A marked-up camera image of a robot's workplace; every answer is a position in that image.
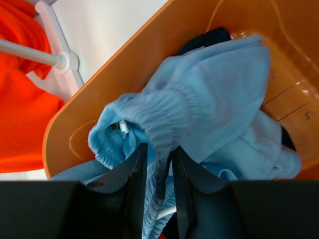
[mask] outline black fabric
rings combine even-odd
[[[190,40],[182,47],[178,55],[183,55],[202,46],[207,47],[229,40],[231,38],[228,31],[224,27],[219,27]]]
[[[292,149],[293,151],[296,151],[296,147],[294,146],[294,143],[291,140],[287,130],[282,126],[281,126],[281,129],[282,129],[281,144],[286,146],[287,148]]]

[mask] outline light blue fabric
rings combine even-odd
[[[168,57],[140,94],[108,104],[88,143],[96,159],[113,169],[141,142],[149,144],[143,238],[158,238],[175,204],[167,157],[178,145],[225,180],[292,178],[300,159],[281,146],[280,126],[259,107],[270,69],[259,35]],[[111,124],[126,120],[125,134]]]

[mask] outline orange cloth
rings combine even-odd
[[[0,0],[0,38],[50,53],[34,6],[23,0]],[[63,101],[33,84],[34,71],[44,79],[50,66],[0,52],[0,173],[43,168],[45,128]]]

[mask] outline black object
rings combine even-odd
[[[179,238],[319,238],[319,181],[226,183],[172,154]]]
[[[225,182],[170,155],[180,239],[319,238],[319,181]],[[140,239],[147,144],[90,183],[1,182],[1,239]]]
[[[296,151],[296,147],[294,146],[294,143],[291,140],[290,135],[287,132],[287,130],[281,126],[281,131],[282,131],[281,144],[286,146],[287,148],[292,149],[293,151]]]
[[[91,183],[1,182],[0,239],[142,237],[147,144]]]
[[[181,48],[178,55],[183,55],[202,46],[207,47],[230,40],[231,38],[228,31],[224,27],[219,27],[190,40]]]

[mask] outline laundry basket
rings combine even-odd
[[[89,130],[104,106],[140,91],[162,60],[220,26],[233,38],[259,33],[272,54],[262,110],[290,133],[301,179],[319,179],[319,1],[169,0],[51,120],[44,137],[47,176],[94,159]]]

